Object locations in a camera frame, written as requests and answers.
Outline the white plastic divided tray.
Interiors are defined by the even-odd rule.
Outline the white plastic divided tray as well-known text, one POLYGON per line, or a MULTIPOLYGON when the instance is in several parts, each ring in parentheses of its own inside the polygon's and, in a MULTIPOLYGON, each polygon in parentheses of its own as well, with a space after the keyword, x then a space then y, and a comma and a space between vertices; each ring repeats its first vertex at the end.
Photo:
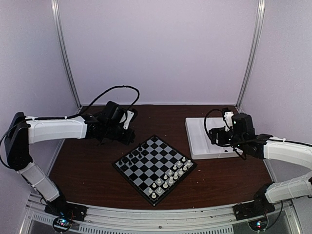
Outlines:
POLYGON ((185 118, 185 127, 193 160, 238 157, 231 147, 212 145, 204 129, 203 117, 185 118))

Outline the black white chessboard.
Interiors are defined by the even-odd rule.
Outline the black white chessboard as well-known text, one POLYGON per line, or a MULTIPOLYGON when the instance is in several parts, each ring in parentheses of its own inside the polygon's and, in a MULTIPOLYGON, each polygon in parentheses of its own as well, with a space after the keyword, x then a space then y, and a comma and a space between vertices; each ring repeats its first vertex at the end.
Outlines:
POLYGON ((137 192, 139 192, 152 206, 155 207, 197 167, 197 164, 194 160, 186 157, 176 148, 156 135, 151 136, 139 145, 113 162, 112 166, 137 192), (138 151, 139 145, 143 146, 142 152, 138 151), (164 196, 161 196, 160 199, 154 203, 144 192, 144 190, 148 187, 144 181, 148 180, 151 182, 149 176, 156 176, 156 171, 159 172, 160 170, 163 170, 163 168, 167 169, 165 165, 170 167, 183 156, 190 159, 196 166, 191 169, 190 172, 187 172, 178 184, 175 184, 164 194, 164 196), (130 160, 133 163, 132 166, 128 165, 130 160))

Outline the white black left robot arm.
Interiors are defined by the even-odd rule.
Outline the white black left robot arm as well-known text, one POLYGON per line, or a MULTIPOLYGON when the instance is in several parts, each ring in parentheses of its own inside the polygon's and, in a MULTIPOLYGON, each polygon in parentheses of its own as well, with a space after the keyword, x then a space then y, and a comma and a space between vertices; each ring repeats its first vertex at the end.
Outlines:
POLYGON ((23 112, 16 113, 0 139, 6 155, 4 164, 24 177, 46 201, 51 202, 54 212, 66 216, 70 205, 46 171, 37 164, 38 157, 31 156, 31 153, 42 153, 45 146, 56 146, 65 139, 109 139, 128 145, 135 137, 129 126, 135 117, 133 110, 71 117, 30 117, 23 112))

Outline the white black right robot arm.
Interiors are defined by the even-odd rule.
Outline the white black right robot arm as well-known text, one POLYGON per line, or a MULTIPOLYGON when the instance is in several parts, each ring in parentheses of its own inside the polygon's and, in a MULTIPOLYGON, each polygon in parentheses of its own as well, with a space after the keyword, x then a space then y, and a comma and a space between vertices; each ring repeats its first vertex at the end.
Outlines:
MULTIPOLYGON (((252 156, 261 160, 278 160, 312 168, 312 146, 269 134, 256 134, 251 115, 225 112, 224 127, 205 129, 208 139, 219 147, 231 147, 234 152, 241 150, 239 157, 252 156)), ((312 196, 312 173, 283 182, 263 186, 250 204, 254 215, 262 214, 270 204, 282 200, 312 196)))

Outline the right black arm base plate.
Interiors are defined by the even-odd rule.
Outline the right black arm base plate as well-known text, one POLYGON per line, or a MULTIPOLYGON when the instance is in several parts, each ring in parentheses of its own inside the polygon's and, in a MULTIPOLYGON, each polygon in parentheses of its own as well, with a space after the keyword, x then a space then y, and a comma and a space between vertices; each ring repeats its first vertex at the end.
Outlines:
POLYGON ((238 203, 233 206, 237 221, 262 216, 275 211, 275 206, 269 203, 264 194, 255 194, 253 201, 238 203))

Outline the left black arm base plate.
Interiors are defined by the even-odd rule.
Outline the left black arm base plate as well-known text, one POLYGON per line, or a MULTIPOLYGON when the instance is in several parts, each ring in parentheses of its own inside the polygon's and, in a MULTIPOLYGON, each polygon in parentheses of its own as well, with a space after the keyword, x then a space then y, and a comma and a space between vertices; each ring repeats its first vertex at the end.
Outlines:
POLYGON ((58 196, 53 201, 46 201, 44 211, 59 217, 64 217, 70 220, 84 221, 87 207, 67 202, 64 195, 58 196))

